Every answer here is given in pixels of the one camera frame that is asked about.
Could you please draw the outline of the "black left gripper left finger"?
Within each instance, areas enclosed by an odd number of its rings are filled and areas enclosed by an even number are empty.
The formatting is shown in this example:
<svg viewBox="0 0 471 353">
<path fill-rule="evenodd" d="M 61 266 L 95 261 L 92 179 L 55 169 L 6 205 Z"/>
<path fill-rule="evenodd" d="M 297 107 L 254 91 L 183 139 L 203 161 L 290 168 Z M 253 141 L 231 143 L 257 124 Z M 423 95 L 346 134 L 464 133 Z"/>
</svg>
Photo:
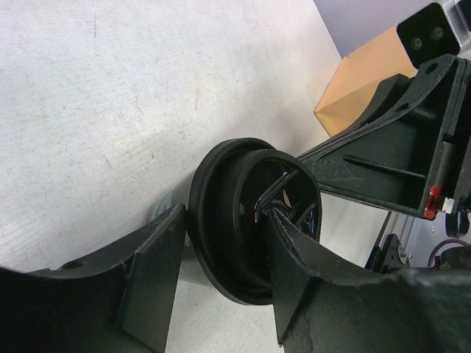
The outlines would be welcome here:
<svg viewBox="0 0 471 353">
<path fill-rule="evenodd" d="M 1 270 L 3 352 L 164 352 L 177 283 L 159 267 L 166 225 L 56 270 Z"/>
</svg>

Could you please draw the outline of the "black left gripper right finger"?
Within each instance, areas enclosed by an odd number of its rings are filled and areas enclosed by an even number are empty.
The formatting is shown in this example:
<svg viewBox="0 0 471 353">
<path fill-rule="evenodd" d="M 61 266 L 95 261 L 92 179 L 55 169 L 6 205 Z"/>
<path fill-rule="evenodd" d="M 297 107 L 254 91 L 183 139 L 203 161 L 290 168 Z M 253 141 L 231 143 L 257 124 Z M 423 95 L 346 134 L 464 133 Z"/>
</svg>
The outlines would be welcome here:
<svg viewBox="0 0 471 353">
<path fill-rule="evenodd" d="M 468 352 L 470 273 L 382 275 L 268 215 L 277 340 L 286 352 Z"/>
</svg>

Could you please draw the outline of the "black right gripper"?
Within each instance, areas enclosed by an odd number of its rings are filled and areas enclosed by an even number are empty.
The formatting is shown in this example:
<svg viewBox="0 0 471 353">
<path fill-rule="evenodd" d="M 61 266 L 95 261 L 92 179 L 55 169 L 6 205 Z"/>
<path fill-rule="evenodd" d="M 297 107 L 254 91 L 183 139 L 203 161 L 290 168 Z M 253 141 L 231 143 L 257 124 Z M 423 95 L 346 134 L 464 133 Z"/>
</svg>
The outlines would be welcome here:
<svg viewBox="0 0 471 353">
<path fill-rule="evenodd" d="M 470 62 L 422 64 L 389 109 L 367 109 L 300 155 L 323 192 L 433 220 L 470 198 Z"/>
</svg>

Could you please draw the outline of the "black plastic cup lid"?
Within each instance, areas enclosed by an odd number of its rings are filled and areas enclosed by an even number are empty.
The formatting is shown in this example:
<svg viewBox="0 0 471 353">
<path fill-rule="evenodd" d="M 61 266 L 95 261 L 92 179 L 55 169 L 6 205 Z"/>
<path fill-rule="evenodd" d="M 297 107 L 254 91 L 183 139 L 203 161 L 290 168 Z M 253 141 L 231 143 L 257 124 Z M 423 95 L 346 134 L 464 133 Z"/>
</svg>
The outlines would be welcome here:
<svg viewBox="0 0 471 353">
<path fill-rule="evenodd" d="M 271 210 L 320 238 L 319 186 L 297 158 L 258 138 L 213 147 L 191 181 L 187 232 L 210 284 L 239 304 L 272 303 L 265 234 Z"/>
</svg>

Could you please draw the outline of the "dark paper coffee cup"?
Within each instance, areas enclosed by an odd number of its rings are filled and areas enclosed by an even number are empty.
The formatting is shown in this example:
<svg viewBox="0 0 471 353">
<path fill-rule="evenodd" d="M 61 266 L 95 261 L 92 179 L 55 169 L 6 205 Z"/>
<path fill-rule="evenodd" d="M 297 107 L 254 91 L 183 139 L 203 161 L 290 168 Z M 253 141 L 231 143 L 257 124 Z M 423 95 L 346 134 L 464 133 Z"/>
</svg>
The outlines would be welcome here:
<svg viewBox="0 0 471 353">
<path fill-rule="evenodd" d="M 149 211 L 147 221 L 157 219 L 166 225 L 163 233 L 163 249 L 158 252 L 159 267 L 168 273 L 168 277 L 174 284 L 181 279 L 213 288 L 202 269 L 186 230 L 186 201 L 188 201 L 187 193 L 171 190 L 163 195 Z"/>
</svg>

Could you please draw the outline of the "brown paper takeout bag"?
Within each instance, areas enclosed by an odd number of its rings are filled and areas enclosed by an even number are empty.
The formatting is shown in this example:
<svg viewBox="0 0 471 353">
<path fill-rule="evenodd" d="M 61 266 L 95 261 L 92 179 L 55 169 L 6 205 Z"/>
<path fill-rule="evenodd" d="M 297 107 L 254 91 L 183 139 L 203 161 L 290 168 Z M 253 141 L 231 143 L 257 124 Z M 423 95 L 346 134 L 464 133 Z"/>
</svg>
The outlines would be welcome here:
<svg viewBox="0 0 471 353">
<path fill-rule="evenodd" d="M 393 26 L 342 59 L 314 113 L 334 136 L 365 111 L 382 80 L 416 72 Z"/>
</svg>

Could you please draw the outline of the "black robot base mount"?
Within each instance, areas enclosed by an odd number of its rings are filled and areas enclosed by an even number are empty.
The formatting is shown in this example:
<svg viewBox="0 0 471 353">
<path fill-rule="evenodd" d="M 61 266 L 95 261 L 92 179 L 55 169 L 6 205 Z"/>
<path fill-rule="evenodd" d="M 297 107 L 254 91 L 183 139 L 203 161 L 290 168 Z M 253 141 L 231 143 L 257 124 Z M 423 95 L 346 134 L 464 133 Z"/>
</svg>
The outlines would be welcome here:
<svg viewBox="0 0 471 353">
<path fill-rule="evenodd" d="M 438 243 L 435 232 L 432 221 L 389 211 L 365 268 L 379 274 L 427 268 L 431 251 Z"/>
</svg>

